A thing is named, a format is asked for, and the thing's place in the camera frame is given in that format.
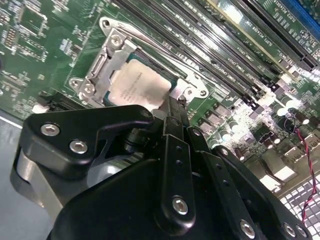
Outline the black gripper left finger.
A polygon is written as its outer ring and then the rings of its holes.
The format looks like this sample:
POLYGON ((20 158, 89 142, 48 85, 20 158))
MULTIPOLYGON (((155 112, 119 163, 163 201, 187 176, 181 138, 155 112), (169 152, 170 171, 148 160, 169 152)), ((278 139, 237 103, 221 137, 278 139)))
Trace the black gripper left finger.
POLYGON ((19 139, 19 175, 57 219, 76 196, 154 156, 164 135, 185 140, 179 117, 171 97, 154 112, 127 105, 32 114, 19 139))

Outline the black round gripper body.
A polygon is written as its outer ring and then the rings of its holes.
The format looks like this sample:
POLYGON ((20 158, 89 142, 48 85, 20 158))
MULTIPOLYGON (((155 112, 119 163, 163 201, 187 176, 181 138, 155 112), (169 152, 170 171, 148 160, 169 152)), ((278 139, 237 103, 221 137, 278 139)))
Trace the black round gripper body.
POLYGON ((52 240, 230 240, 225 166, 203 135, 165 134, 160 149, 74 197, 52 240))

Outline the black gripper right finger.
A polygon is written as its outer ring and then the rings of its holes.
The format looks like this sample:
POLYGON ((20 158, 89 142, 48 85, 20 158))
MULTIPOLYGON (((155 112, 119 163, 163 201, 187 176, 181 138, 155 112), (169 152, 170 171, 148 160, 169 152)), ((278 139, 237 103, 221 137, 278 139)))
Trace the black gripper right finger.
POLYGON ((204 240, 310 240, 311 233, 227 148, 208 147, 177 102, 190 146, 195 184, 196 226, 204 240))

